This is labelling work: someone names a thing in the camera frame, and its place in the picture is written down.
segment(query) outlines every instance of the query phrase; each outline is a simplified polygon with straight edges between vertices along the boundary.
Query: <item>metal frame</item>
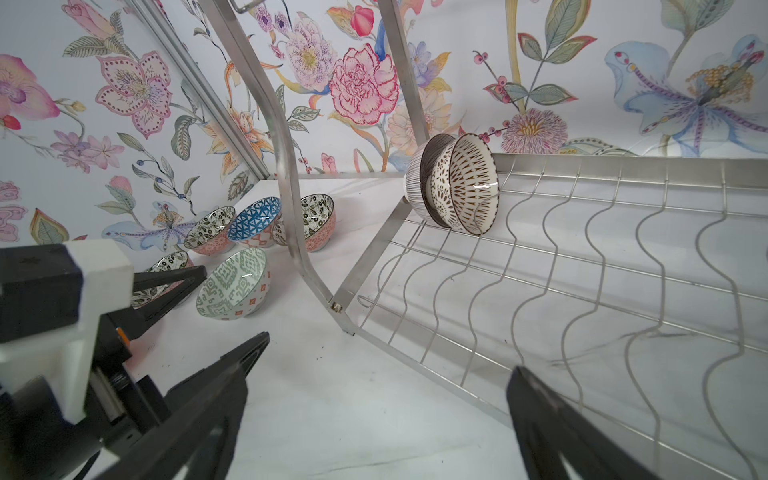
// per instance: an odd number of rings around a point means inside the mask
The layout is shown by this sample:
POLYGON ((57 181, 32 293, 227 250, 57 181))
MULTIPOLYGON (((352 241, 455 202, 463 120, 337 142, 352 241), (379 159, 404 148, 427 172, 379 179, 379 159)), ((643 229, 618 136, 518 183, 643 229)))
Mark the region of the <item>metal frame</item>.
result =
POLYGON ((168 52, 170 59, 181 70, 185 80, 190 83, 193 91, 189 94, 197 96, 198 100, 221 126, 224 137, 229 139, 234 154, 243 159, 248 169, 253 172, 258 180, 270 178, 270 170, 264 162, 253 152, 250 143, 240 131, 240 127, 232 118, 227 108, 221 103, 214 88, 208 83, 205 75, 197 66, 197 63, 189 54, 184 44, 170 26, 163 12, 157 7, 154 0, 126 0, 133 8, 138 18, 149 27, 152 35, 160 42, 168 52))
MULTIPOLYGON (((750 298, 753 300, 768 302, 768 296, 761 295, 759 293, 754 293, 754 292, 739 291, 737 288, 737 285, 734 283, 732 279, 730 279, 728 276, 726 276, 723 272, 718 270, 712 263, 708 261, 707 256, 702 252, 700 248, 699 241, 703 232, 705 232, 710 227, 725 221, 725 219, 727 219, 728 217, 752 217, 752 218, 768 220, 768 215, 766 214, 755 214, 751 212, 734 212, 732 210, 729 210, 727 205, 728 193, 735 190, 750 190, 760 194, 768 195, 768 163, 767 162, 751 160, 751 159, 698 159, 698 158, 688 159, 688 158, 676 158, 676 157, 616 158, 616 157, 565 156, 565 155, 534 156, 534 155, 495 154, 494 157, 497 165, 499 166, 499 170, 503 170, 505 172, 504 174, 502 174, 502 177, 504 177, 504 175, 506 176, 506 180, 502 184, 499 194, 500 195, 516 195, 516 194, 524 195, 524 198, 521 201, 517 202, 510 209, 510 211, 507 213, 507 217, 509 217, 509 214, 518 205, 526 201, 529 201, 532 198, 553 197, 553 198, 560 199, 560 201, 558 201, 552 208, 548 210, 548 212, 544 215, 544 218, 542 219, 542 222, 541 222, 545 236, 551 242, 551 245, 552 245, 551 249, 541 248, 535 245, 526 245, 524 243, 518 242, 518 238, 515 235, 515 233, 509 230, 509 233, 511 234, 511 237, 514 239, 514 241, 507 241, 507 240, 487 237, 487 236, 476 237, 477 240, 475 243, 475 248, 472 251, 472 255, 470 255, 468 259, 456 260, 455 258, 448 257, 442 254, 442 247, 440 247, 440 249, 437 250, 437 253, 427 252, 415 246, 416 242, 419 239, 420 234, 423 231, 425 231, 426 228, 430 228, 430 229, 437 228, 446 232, 445 240, 443 241, 443 246, 445 246, 445 242, 447 241, 449 236, 465 235, 465 234, 455 232, 453 230, 442 229, 441 227, 437 227, 437 226, 428 224, 426 222, 421 222, 418 224, 415 233, 412 235, 408 243, 403 244, 403 243, 394 241, 393 240, 394 236, 397 234, 400 227, 404 224, 412 222, 412 220, 407 219, 407 216, 410 214, 410 211, 411 211, 410 205, 408 205, 405 201, 401 201, 397 205, 397 207, 394 209, 389 219, 382 225, 381 229, 376 234, 375 238, 373 239, 371 244, 368 246, 365 253, 360 257, 356 265, 349 272, 348 276, 343 281, 342 286, 336 291, 336 294, 332 295, 329 289, 327 288, 327 286, 325 285, 325 283, 318 277, 317 273, 313 269, 310 259, 307 256, 306 248, 304 247, 303 242, 299 241, 299 238, 296 236, 296 232, 301 231, 301 225, 298 223, 298 219, 301 218, 301 212, 300 212, 300 206, 299 206, 300 191, 299 191, 299 185, 298 185, 299 175, 297 174, 296 159, 294 157, 293 147, 291 144, 290 130, 287 127, 285 119, 280 114, 281 112, 280 107, 277 103, 275 94, 272 92, 272 88, 266 76, 266 73, 261 68, 260 63, 258 62, 258 59, 255 53, 253 52, 253 49, 250 47, 250 44, 247 42, 246 36, 243 33, 243 30, 237 21, 237 17, 235 16, 232 8, 227 4, 227 1, 228 0, 200 0, 205 12, 207 13, 208 18, 211 21, 212 26, 214 27, 214 30, 217 32, 218 36, 222 40, 223 46, 229 52, 235 66, 237 67, 238 71, 243 77, 243 82, 249 88, 253 96, 256 98, 259 105, 262 107, 265 114, 266 122, 270 128, 270 134, 275 143, 278 182, 280 186, 280 195, 283 198, 283 205, 284 205, 283 215, 285 215, 285 218, 286 218, 286 233, 287 233, 286 236, 287 236, 290 255, 293 258, 293 261, 296 264, 296 267, 298 268, 300 274, 302 275, 304 280, 307 282, 307 284, 310 286, 310 289, 314 292, 317 298, 323 303, 323 305, 328 309, 329 313, 333 316, 334 320, 337 321, 337 323, 341 326, 341 328, 345 332, 352 333, 352 334, 359 333, 363 338, 367 339, 372 344, 378 346, 383 351, 396 357, 397 359, 404 362, 406 365, 411 366, 416 371, 422 373, 423 375, 437 382, 439 385, 444 386, 445 388, 449 389, 450 391, 462 397, 463 399, 466 399, 472 404, 478 406, 481 410, 487 412, 489 415, 493 416, 500 422, 506 425, 511 425, 510 416, 507 412, 501 410, 500 408, 492 405, 489 402, 486 402, 484 399, 480 398, 478 395, 474 394, 472 391, 470 391, 464 386, 464 382, 467 378, 467 374, 472 368, 472 361, 475 359, 475 357, 482 358, 489 363, 492 363, 498 367, 501 367, 509 371, 510 373, 513 368, 512 366, 507 366, 503 362, 493 360, 492 358, 489 358, 488 356, 484 356, 483 354, 478 352, 477 350, 478 339, 472 327, 471 310, 469 312, 470 317, 468 318, 468 323, 469 323, 469 328, 472 331, 472 335, 475 337, 475 341, 473 344, 471 343, 471 345, 465 345, 465 344, 462 344, 461 342, 451 339, 449 336, 439 331, 439 318, 436 311, 435 311, 436 325, 435 327, 429 327, 429 326, 424 326, 421 323, 407 316, 407 302, 406 302, 406 311, 403 311, 403 312, 395 311, 393 309, 390 309, 386 305, 383 305, 380 302, 380 296, 382 291, 386 287, 386 284, 389 281, 389 278, 392 277, 392 274, 395 272, 402 258, 405 255, 411 252, 418 252, 418 253, 425 254, 428 257, 431 257, 431 260, 428 263, 424 263, 422 266, 426 266, 430 263, 434 263, 435 261, 440 260, 444 262, 456 263, 464 267, 464 270, 458 273, 454 273, 448 278, 444 279, 440 287, 442 287, 442 285, 444 285, 445 282, 447 282, 451 278, 466 272, 468 269, 481 270, 481 271, 485 271, 486 273, 491 273, 498 276, 498 280, 496 282, 490 283, 489 285, 482 287, 475 294, 472 302, 475 301, 475 298, 477 298, 480 292, 483 291, 485 288, 488 288, 489 286, 494 285, 496 283, 500 283, 501 281, 504 281, 504 280, 513 280, 516 283, 534 286, 541 289, 541 293, 524 301, 523 304, 518 306, 517 310, 512 315, 512 320, 510 325, 511 334, 512 334, 512 343, 514 345, 515 351, 520 356, 521 361, 523 363, 525 363, 525 358, 522 355, 522 352, 518 347, 515 339, 515 317, 517 316, 517 313, 520 311, 522 306, 524 306, 526 303, 529 303, 532 300, 542 298, 543 296, 548 294, 562 295, 569 298, 588 302, 592 304, 593 306, 592 310, 586 313, 582 313, 580 315, 576 315, 576 317, 573 318, 568 323, 561 337, 561 352, 563 356, 563 365, 568 370, 570 377, 576 383, 576 386, 579 389, 579 396, 578 398, 571 398, 569 396, 563 395, 562 393, 560 393, 560 395, 563 398, 568 399, 569 401, 578 405, 579 409, 586 409, 589 412, 593 412, 594 414, 599 415, 603 419, 606 419, 609 422, 613 422, 614 424, 619 425, 624 429, 639 435, 642 438, 651 440, 654 443, 654 464, 656 467, 658 467, 659 465, 660 448, 664 448, 669 451, 677 453, 682 458, 686 458, 688 460, 691 460, 692 462, 696 462, 697 464, 700 464, 710 469, 711 471, 722 475, 725 478, 736 478, 736 477, 731 475, 729 472, 725 472, 723 469, 719 468, 718 466, 712 465, 711 463, 709 463, 707 460, 703 458, 697 458, 696 456, 686 453, 685 451, 680 450, 674 447, 673 445, 669 445, 661 441, 659 415, 656 413, 653 405, 645 396, 640 383, 634 378, 634 375, 632 373, 632 368, 631 368, 629 350, 630 350, 632 341, 634 341, 637 337, 641 335, 653 333, 655 330, 661 328, 662 326, 673 327, 682 332, 685 332, 686 334, 695 334, 695 335, 706 337, 708 339, 735 345, 738 347, 737 353, 734 353, 733 355, 729 355, 727 357, 723 357, 722 359, 717 360, 707 370, 703 379, 702 393, 703 393, 704 401, 707 404, 707 411, 709 412, 713 423, 716 425, 716 427, 720 431, 722 438, 727 443, 729 443, 731 447, 733 447, 734 451, 737 454, 739 454, 743 458, 746 465, 749 467, 751 476, 753 478, 756 478, 756 471, 750 459, 744 454, 744 452, 740 449, 740 447, 729 437, 726 429, 720 424, 720 421, 718 420, 717 415, 713 409, 713 406, 711 405, 711 402, 709 400, 709 394, 708 394, 709 383, 708 382, 709 382, 709 378, 712 376, 712 373, 718 367, 722 366, 725 362, 729 362, 730 360, 739 358, 747 350, 755 353, 768 354, 768 349, 764 349, 761 346, 749 345, 746 343, 745 335, 743 332, 743 322, 741 319, 741 312, 740 312, 740 301, 742 300, 742 298, 750 298), (535 186, 530 191, 505 188, 506 181, 510 177, 532 178, 533 180, 535 180, 535 186), (560 180, 560 181, 572 180, 572 185, 570 186, 570 193, 569 194, 552 194, 552 193, 542 192, 538 190, 538 187, 542 181, 546 182, 550 180, 560 180), (608 199, 577 195, 575 194, 575 192, 576 192, 577 184, 580 180, 582 181, 594 180, 597 182, 608 182, 611 186, 614 186, 614 189, 615 189, 614 195, 612 198, 608 198, 608 199), (649 204, 649 203, 630 202, 626 200, 620 200, 618 198, 618 191, 621 185, 623 184, 648 185, 648 186, 656 186, 656 187, 661 186, 664 188, 664 199, 659 204, 649 204), (709 191, 722 192, 723 207, 720 210, 712 210, 707 208, 679 207, 679 206, 669 205, 667 204, 666 192, 670 186, 692 187, 692 188, 698 188, 698 189, 706 189, 709 191), (584 234, 587 238, 587 241, 589 242, 590 246, 595 251, 595 253, 601 258, 600 260, 594 260, 587 257, 580 257, 577 255, 569 255, 569 254, 562 253, 557 243, 555 243, 555 241, 552 240, 552 238, 547 233, 547 230, 546 230, 547 216, 553 210, 559 208, 560 206, 568 204, 569 202, 572 202, 572 201, 598 202, 604 205, 604 208, 600 209, 597 213, 593 214, 592 217, 590 217, 589 221, 587 221, 587 224, 584 226, 584 234), (640 248, 650 257, 651 260, 653 260, 657 265, 660 266, 660 272, 629 268, 626 266, 621 266, 618 264, 608 262, 606 259, 606 256, 591 241, 589 237, 590 222, 599 214, 607 210, 610 210, 611 208, 614 208, 617 205, 631 205, 635 207, 645 207, 650 209, 648 215, 644 217, 643 220, 637 225, 637 229, 635 230, 635 238, 640 248), (697 235, 695 247, 696 247, 696 252, 698 253, 699 257, 702 259, 702 261, 706 265, 708 265, 708 267, 713 272, 715 272, 717 275, 721 276, 726 282, 728 282, 730 284, 730 288, 724 288, 716 285, 702 284, 693 279, 667 275, 662 262, 656 259, 650 252, 648 252, 648 250, 646 250, 646 248, 642 243, 641 236, 639 234, 640 228, 646 220, 666 210, 677 210, 677 211, 683 211, 683 212, 688 212, 692 214, 700 214, 700 213, 716 214, 720 217, 718 220, 715 220, 709 223, 699 231, 697 235), (485 269, 482 266, 472 264, 472 259, 475 255, 475 252, 477 252, 478 247, 481 245, 485 245, 487 243, 502 243, 511 247, 509 259, 507 260, 506 267, 504 268, 503 271, 501 272, 491 271, 491 270, 485 269), (379 283, 378 293, 376 294, 376 297, 373 299, 370 299, 368 297, 358 296, 358 301, 360 301, 361 304, 363 304, 364 307, 368 309, 368 314, 366 315, 366 318, 361 322, 361 324, 357 326, 349 318, 349 316, 346 313, 346 310, 350 306, 354 297, 358 295, 358 291, 360 287, 369 277, 369 275, 372 272, 372 269, 380 261, 381 256, 384 254, 388 246, 396 246, 398 248, 402 248, 402 252, 397 253, 393 258, 389 259, 384 264, 384 267, 382 268, 381 272, 379 272, 379 279, 380 279, 384 269, 388 265, 390 265, 392 262, 394 262, 394 265, 392 266, 392 269, 389 271, 389 275, 387 276, 386 280, 384 280, 383 283, 379 283), (532 251, 537 251, 539 253, 545 253, 547 255, 551 255, 552 264, 549 271, 549 276, 545 283, 526 280, 525 278, 521 278, 519 276, 514 275, 509 270, 509 265, 515 251, 520 251, 520 250, 532 250, 532 251), (554 272, 554 266, 559 257, 567 258, 569 260, 576 260, 579 262, 589 263, 591 265, 600 266, 601 281, 598 286, 597 295, 595 298, 586 298, 579 293, 557 289, 552 286, 552 276, 554 272), (605 278, 605 272, 608 269, 623 270, 624 272, 641 275, 641 276, 649 276, 649 277, 658 279, 660 281, 660 284, 662 285, 662 300, 661 300, 659 315, 658 316, 649 315, 646 313, 633 310, 632 308, 628 308, 626 306, 614 305, 614 304, 610 304, 608 302, 603 301, 601 299, 601 293, 603 290, 603 281, 605 278), (735 340, 729 339, 729 338, 726 338, 725 336, 717 335, 716 333, 707 332, 705 329, 695 329, 690 326, 680 325, 680 324, 671 322, 669 321, 669 319, 665 318, 664 291, 665 291, 665 286, 667 285, 668 282, 683 283, 690 286, 702 288, 705 290, 718 291, 721 293, 730 294, 733 297, 733 301, 736 307, 736 312, 738 317, 737 318, 738 339, 735 339, 735 340), (380 309, 388 311, 390 313, 394 313, 395 315, 400 317, 397 323, 397 327, 395 328, 394 332, 392 332, 392 336, 390 337, 388 342, 380 339, 379 337, 375 336, 370 331, 364 328, 366 325, 366 321, 370 316, 370 313, 376 307, 379 307, 380 309), (614 310, 617 312, 626 313, 626 314, 635 316, 637 318, 647 320, 650 323, 652 323, 652 324, 649 324, 649 326, 646 329, 642 329, 641 331, 635 332, 631 340, 627 343, 625 347, 625 362, 627 364, 627 371, 629 372, 630 377, 632 378, 632 382, 635 388, 637 389, 638 393, 640 393, 647 407, 654 414, 656 427, 652 434, 642 432, 636 429, 635 427, 633 427, 632 425, 629 425, 626 422, 623 422, 620 419, 617 419, 612 415, 607 414, 606 412, 602 412, 599 409, 596 409, 590 405, 584 404, 581 385, 578 379, 576 379, 574 373, 571 371, 570 366, 568 365, 569 360, 565 352, 565 340, 568 334, 568 330, 579 319, 584 318, 590 313, 596 312, 598 308, 606 308, 606 309, 614 310), (395 335, 397 334, 397 331, 399 327, 403 324, 403 322, 407 322, 421 329, 426 329, 431 333, 431 340, 429 342, 429 345, 427 346, 426 351, 424 352, 424 356, 421 358, 421 361, 418 361, 417 359, 414 359, 411 356, 406 355, 404 352, 401 352, 400 350, 392 346, 392 339, 395 338, 395 335), (465 373, 461 382, 452 381, 449 378, 436 372, 435 370, 430 369, 428 366, 424 364, 424 359, 426 357, 426 354, 429 352, 429 349, 436 338, 445 340, 446 342, 451 343, 452 345, 457 346, 465 350, 466 352, 470 353, 469 361, 465 368, 465 373)), ((255 5, 258 5, 258 2, 253 2, 252 4, 249 4, 244 8, 238 8, 236 6, 234 8, 238 12, 246 12, 249 7, 255 6, 255 5)), ((412 124, 414 125, 415 138, 418 144, 423 144, 427 140, 429 133, 427 131, 426 122, 424 120, 423 109, 422 109, 421 101, 419 98, 419 91, 414 82, 412 69, 410 68, 408 51, 406 49, 407 44, 405 41, 405 32, 402 27, 402 19, 399 14, 397 0, 379 0, 379 8, 382 14, 382 21, 385 25, 385 31, 387 32, 387 35, 388 35, 389 46, 392 52, 392 58, 395 62, 397 71, 399 73, 400 84, 403 90, 403 97, 405 98, 406 106, 411 116, 412 124)), ((403 289, 404 299, 405 299, 405 291, 406 289, 404 288, 403 289)), ((433 299, 433 307, 434 307, 434 302, 436 300, 436 297, 437 297, 437 292, 435 292, 435 298, 433 299)))

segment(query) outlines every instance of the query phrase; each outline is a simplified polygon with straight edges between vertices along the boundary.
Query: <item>pink carnation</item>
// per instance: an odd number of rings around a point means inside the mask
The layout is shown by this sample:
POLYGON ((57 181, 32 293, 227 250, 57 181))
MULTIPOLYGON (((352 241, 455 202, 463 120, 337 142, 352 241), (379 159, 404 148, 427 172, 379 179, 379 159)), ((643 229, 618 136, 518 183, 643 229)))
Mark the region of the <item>pink carnation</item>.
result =
POLYGON ((383 114, 395 110, 399 88, 392 58, 379 61, 370 44, 350 48, 333 67, 333 106, 356 124, 374 125, 383 114))
POLYGON ((568 139, 568 126, 552 110, 532 108, 512 119, 502 138, 508 154, 554 154, 568 139))

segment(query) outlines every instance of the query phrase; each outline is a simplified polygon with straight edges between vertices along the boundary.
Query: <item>green leaf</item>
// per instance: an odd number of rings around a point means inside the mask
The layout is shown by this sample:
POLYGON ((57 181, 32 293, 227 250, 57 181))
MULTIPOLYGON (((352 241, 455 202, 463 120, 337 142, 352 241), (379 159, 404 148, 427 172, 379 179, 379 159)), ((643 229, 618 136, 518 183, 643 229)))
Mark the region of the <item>green leaf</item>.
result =
POLYGON ((275 90, 275 94, 277 95, 277 101, 280 103, 280 107, 283 109, 283 113, 286 113, 286 96, 285 96, 285 85, 280 85, 277 90, 275 90))
POLYGON ((197 119, 189 115, 181 115, 176 119, 174 128, 176 132, 170 139, 170 148, 181 160, 189 160, 192 151, 192 137, 190 137, 190 125, 197 119))
POLYGON ((661 0, 661 24, 684 35, 693 31, 698 15, 698 0, 661 0))
POLYGON ((114 197, 120 205, 128 210, 133 210, 134 207, 136 207, 136 199, 134 199, 134 196, 131 195, 130 192, 127 192, 122 188, 112 187, 111 185, 106 185, 106 187, 107 190, 109 190, 109 193, 112 194, 112 197, 114 197))
POLYGON ((160 157, 160 164, 163 166, 163 173, 168 176, 171 180, 174 178, 174 169, 170 165, 170 162, 165 159, 165 157, 160 157))
POLYGON ((557 47, 581 28, 589 5, 590 0, 552 0, 545 22, 547 50, 557 47))
POLYGON ((561 155, 601 155, 610 157, 636 157, 629 150, 616 147, 597 138, 575 138, 560 147, 561 155))
POLYGON ((120 35, 123 34, 123 21, 120 19, 120 10, 115 10, 114 13, 109 16, 109 23, 117 33, 120 35))
POLYGON ((139 178, 151 178, 152 180, 154 180, 154 175, 150 175, 143 170, 139 170, 138 168, 136 168, 136 165, 131 165, 131 169, 139 178))
POLYGON ((317 118, 319 113, 320 110, 313 110, 312 108, 300 105, 293 109, 290 116, 301 121, 311 121, 317 118))
POLYGON ((181 93, 184 94, 184 97, 187 97, 187 101, 192 107, 192 113, 197 113, 197 97, 193 94, 190 95, 189 92, 191 91, 194 91, 192 84, 186 78, 183 78, 181 80, 181 93))
POLYGON ((696 18, 696 30, 712 25, 720 20, 733 5, 733 0, 703 0, 696 18))
POLYGON ((64 49, 64 57, 93 57, 94 55, 106 55, 109 50, 104 46, 104 42, 96 37, 80 37, 67 45, 64 49))
POLYGON ((520 42, 520 48, 528 58, 533 58, 536 61, 541 61, 544 56, 541 55, 541 46, 538 44, 533 35, 527 33, 518 33, 518 41, 520 42))
POLYGON ((531 91, 531 100, 539 105, 557 105, 564 101, 577 100, 577 98, 569 94, 563 87, 558 87, 555 84, 543 84, 531 91))
POLYGON ((190 193, 190 190, 192 190, 192 184, 198 178, 200 178, 200 175, 198 175, 197 177, 187 178, 187 181, 184 182, 184 195, 188 195, 190 193))
POLYGON ((35 215, 29 224, 29 233, 38 245, 50 245, 69 240, 69 232, 64 225, 35 208, 35 215))
POLYGON ((590 37, 588 35, 573 37, 560 45, 546 58, 545 61, 554 64, 562 64, 566 61, 570 61, 578 52, 595 40, 597 40, 595 37, 590 37))
POLYGON ((296 131, 305 131, 306 133, 310 132, 309 130, 306 129, 304 124, 301 123, 298 120, 291 120, 291 121, 289 121, 288 122, 288 128, 290 128, 291 130, 296 130, 296 131))
POLYGON ((514 101, 528 96, 528 90, 520 84, 506 84, 504 89, 514 101))
POLYGON ((97 205, 97 207, 101 208, 103 211, 107 212, 108 214, 113 214, 113 215, 129 214, 131 212, 129 209, 125 208, 123 204, 119 204, 114 200, 109 200, 108 202, 99 204, 97 205))
POLYGON ((118 137, 120 137, 120 140, 128 147, 133 148, 134 150, 144 151, 144 147, 133 135, 121 134, 118 132, 118 137))
POLYGON ((106 47, 107 50, 111 51, 112 53, 125 55, 126 57, 131 56, 131 53, 127 48, 125 48, 123 38, 119 34, 112 35, 110 38, 104 40, 104 47, 106 47))

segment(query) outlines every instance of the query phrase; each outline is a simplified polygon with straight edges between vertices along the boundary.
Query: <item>white table surface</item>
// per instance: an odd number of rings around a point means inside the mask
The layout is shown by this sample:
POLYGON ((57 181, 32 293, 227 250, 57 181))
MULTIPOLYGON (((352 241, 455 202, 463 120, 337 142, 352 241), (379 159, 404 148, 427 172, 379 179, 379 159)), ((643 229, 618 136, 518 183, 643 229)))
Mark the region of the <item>white table surface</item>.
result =
MULTIPOLYGON (((335 200, 336 232, 310 258, 336 291, 402 196, 402 179, 301 180, 300 188, 335 200)), ((263 180, 235 208, 270 195, 278 195, 277 182, 263 180)), ((235 251, 190 257, 210 273, 235 251)), ((287 248, 266 253, 272 285, 253 315, 204 318, 193 293, 131 343, 127 362, 135 379, 150 375, 165 393, 244 340, 270 333, 247 377, 228 478, 527 478, 511 429, 342 332, 294 270, 287 248)), ((102 455, 88 477, 113 461, 102 455)))

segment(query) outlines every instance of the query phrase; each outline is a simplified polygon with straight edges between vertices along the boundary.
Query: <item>pink flower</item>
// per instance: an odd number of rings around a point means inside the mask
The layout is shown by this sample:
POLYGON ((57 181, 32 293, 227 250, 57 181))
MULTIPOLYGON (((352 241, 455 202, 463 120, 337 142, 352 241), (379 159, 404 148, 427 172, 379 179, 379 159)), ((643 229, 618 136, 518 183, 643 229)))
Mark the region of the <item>pink flower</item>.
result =
POLYGON ((508 154, 554 154, 568 139, 566 123, 552 110, 532 108, 512 118, 502 138, 508 154))
POLYGON ((370 44, 350 48, 334 65, 331 78, 333 106, 356 124, 374 125, 395 110, 399 89, 392 58, 379 61, 370 44))
POLYGON ((96 102, 124 117, 131 117, 144 138, 162 130, 170 117, 168 67, 156 51, 136 63, 127 57, 97 57, 101 75, 109 82, 96 94, 96 102))
POLYGON ((107 170, 107 164, 112 167, 120 167, 118 163, 118 154, 123 153, 125 147, 120 145, 112 145, 112 141, 109 137, 104 137, 99 141, 93 135, 88 136, 89 147, 86 150, 86 154, 99 166, 102 170, 107 170))
POLYGON ((321 154, 320 160, 323 162, 323 172, 327 174, 338 174, 339 171, 336 169, 336 159, 331 157, 330 155, 321 154))
POLYGON ((123 177, 122 175, 115 175, 112 177, 112 180, 109 181, 109 184, 112 187, 119 188, 120 190, 125 190, 129 194, 133 194, 134 189, 131 187, 131 181, 128 180, 126 177, 123 177))
POLYGON ((67 167, 79 168, 84 174, 89 174, 91 172, 91 165, 96 165, 96 162, 91 158, 77 155, 75 152, 59 155, 58 157, 65 163, 65 165, 67 165, 67 167))
POLYGON ((61 113, 53 99, 17 57, 0 55, 0 118, 13 113, 25 120, 43 120, 61 113))
POLYGON ((61 142, 51 144, 51 148, 62 152, 64 155, 72 154, 73 157, 80 157, 91 147, 91 145, 80 141, 78 134, 73 131, 69 132, 69 134, 65 134, 63 131, 54 130, 53 133, 56 134, 61 142))
POLYGON ((361 37, 370 35, 373 30, 373 10, 370 8, 355 7, 355 13, 352 14, 352 20, 349 22, 355 32, 361 37))
POLYGON ((68 5, 62 5, 61 10, 96 38, 106 40, 115 34, 114 27, 109 21, 83 0, 68 0, 68 5))
POLYGON ((18 187, 13 182, 0 181, 0 202, 18 200, 18 187))
POLYGON ((320 27, 311 18, 300 18, 288 35, 286 53, 299 84, 312 91, 322 91, 333 74, 336 52, 323 38, 320 27))
POLYGON ((264 31, 269 31, 274 28, 272 23, 272 15, 266 9, 266 5, 261 4, 258 7, 249 10, 249 13, 259 21, 259 26, 264 31))

